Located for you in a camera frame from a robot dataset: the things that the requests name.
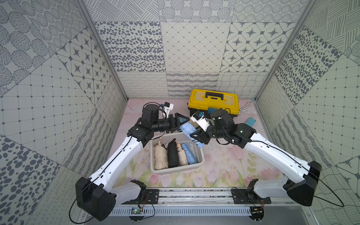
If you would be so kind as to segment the beige umbrella black stripes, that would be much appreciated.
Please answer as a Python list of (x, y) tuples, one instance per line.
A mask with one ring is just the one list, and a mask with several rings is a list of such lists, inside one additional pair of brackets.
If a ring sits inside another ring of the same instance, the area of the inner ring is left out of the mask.
[(187, 166), (187, 165), (189, 165), (188, 160), (187, 160), (187, 157), (186, 157), (186, 153), (185, 153), (185, 151), (183, 150), (182, 145), (181, 145), (179, 142), (177, 142), (177, 143), (176, 143), (176, 146), (177, 146), (178, 158), (179, 158), (179, 164), (180, 164), (180, 166)]

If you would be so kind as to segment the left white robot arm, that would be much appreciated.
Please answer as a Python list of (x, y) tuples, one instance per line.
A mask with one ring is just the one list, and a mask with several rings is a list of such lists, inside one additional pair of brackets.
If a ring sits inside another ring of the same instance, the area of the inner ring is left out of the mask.
[(137, 180), (114, 187), (114, 184), (131, 159), (154, 138), (156, 132), (174, 132), (189, 122), (187, 116), (170, 114), (157, 103), (142, 109), (142, 116), (129, 129), (118, 150), (89, 178), (81, 177), (76, 183), (74, 204), (98, 221), (106, 219), (114, 207), (147, 201), (146, 185)]

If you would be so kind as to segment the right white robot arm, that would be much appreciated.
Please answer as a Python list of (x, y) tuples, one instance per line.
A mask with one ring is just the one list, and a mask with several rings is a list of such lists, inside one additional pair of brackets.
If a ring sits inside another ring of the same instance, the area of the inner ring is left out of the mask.
[(284, 177), (277, 180), (253, 179), (248, 187), (248, 197), (289, 197), (302, 206), (311, 206), (318, 186), (322, 166), (316, 161), (299, 159), (268, 141), (253, 127), (236, 124), (228, 111), (217, 109), (208, 121), (204, 113), (196, 111), (190, 118), (199, 128), (190, 136), (208, 144), (212, 138), (226, 140), (227, 144), (246, 149), (280, 170)]

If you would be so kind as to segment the white plastic storage box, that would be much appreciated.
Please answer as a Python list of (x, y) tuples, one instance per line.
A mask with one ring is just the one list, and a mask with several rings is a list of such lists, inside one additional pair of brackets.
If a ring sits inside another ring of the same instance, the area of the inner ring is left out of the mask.
[(150, 160), (151, 160), (151, 164), (150, 164), (150, 168), (151, 171), (153, 173), (157, 173), (157, 174), (170, 174), (170, 173), (178, 173), (181, 171), (186, 171), (186, 170), (194, 170), (197, 169), (199, 167), (201, 167), (204, 162), (204, 154), (203, 154), (203, 150), (202, 148), (199, 148), (193, 141), (191, 141), (185, 134), (183, 134), (182, 132), (179, 133), (169, 133), (169, 134), (165, 134), (164, 136), (161, 137), (161, 143), (165, 144), (165, 143), (169, 143), (170, 141), (172, 141), (173, 139), (176, 139), (176, 141), (178, 141), (179, 143), (187, 143), (190, 145), (190, 150), (191, 152), (194, 154), (194, 157), (196, 158), (196, 160), (198, 161), (197, 164), (192, 164), (192, 165), (187, 165), (187, 166), (178, 166), (178, 167), (174, 167), (174, 168), (167, 168), (167, 169), (162, 169), (162, 170), (156, 170), (155, 169), (155, 153), (154, 153), (154, 149), (155, 149), (155, 145), (158, 143), (159, 139), (156, 140), (150, 140), (149, 144), (150, 144)]

